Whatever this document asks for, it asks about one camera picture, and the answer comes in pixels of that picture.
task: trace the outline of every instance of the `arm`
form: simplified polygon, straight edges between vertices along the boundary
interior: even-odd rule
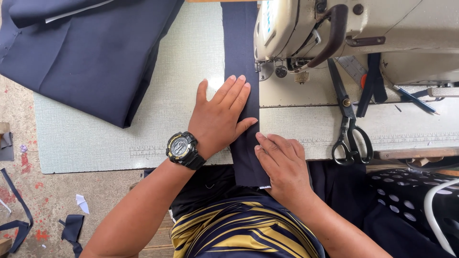
[[[356,226],[311,189],[303,146],[278,135],[257,133],[255,153],[271,179],[270,195],[292,211],[318,238],[332,258],[390,258]]]
[[[241,76],[229,77],[212,100],[206,99],[207,80],[198,86],[188,131],[198,140],[199,154],[208,159],[257,122],[237,120],[250,93]],[[129,192],[103,219],[81,258],[138,257],[152,239],[170,204],[195,171],[168,159]]]

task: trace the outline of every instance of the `concrete floor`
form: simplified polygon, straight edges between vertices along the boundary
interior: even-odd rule
[[[141,180],[143,171],[43,175],[38,156],[32,91],[2,76],[0,76],[0,122],[10,123],[11,132],[14,134],[15,159],[10,162],[0,162],[0,169],[6,168],[35,222],[24,243],[9,257],[73,258],[72,245],[61,240],[63,226],[58,220],[65,220],[69,214],[85,215],[79,238],[84,248],[97,225],[126,195],[129,186]],[[19,147],[21,144],[28,147],[26,153],[21,153]],[[90,214],[83,213],[76,204],[76,194],[85,197]],[[0,199],[12,210],[11,216],[7,218],[7,210],[0,205],[0,224],[15,219],[28,221],[21,204],[3,178],[0,179]],[[15,230],[2,231],[0,236],[14,238]]]

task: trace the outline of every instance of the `measuring tape on table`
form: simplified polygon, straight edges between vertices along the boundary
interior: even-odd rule
[[[349,76],[351,76],[352,80],[354,80],[357,85],[360,86],[361,89],[362,87],[362,77],[365,76],[368,73],[367,69],[357,60],[355,56],[341,56],[341,57],[335,57],[336,61],[341,65],[341,67],[346,71]],[[373,103],[375,102],[375,98],[372,96],[371,100]]]

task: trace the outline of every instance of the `hand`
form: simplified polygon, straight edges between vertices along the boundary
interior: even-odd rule
[[[304,148],[297,140],[256,134],[255,154],[271,180],[266,191],[289,210],[315,194],[309,184]]]
[[[250,93],[250,84],[244,75],[237,80],[231,75],[210,101],[206,98],[207,84],[204,79],[198,86],[196,106],[188,125],[188,132],[198,140],[196,148],[205,160],[258,122],[256,118],[237,122]]]

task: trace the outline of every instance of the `industrial sewing machine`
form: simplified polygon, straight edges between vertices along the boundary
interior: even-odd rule
[[[273,73],[308,81],[308,70],[330,57],[381,53],[393,85],[459,81],[456,0],[268,0],[254,32],[260,81]]]

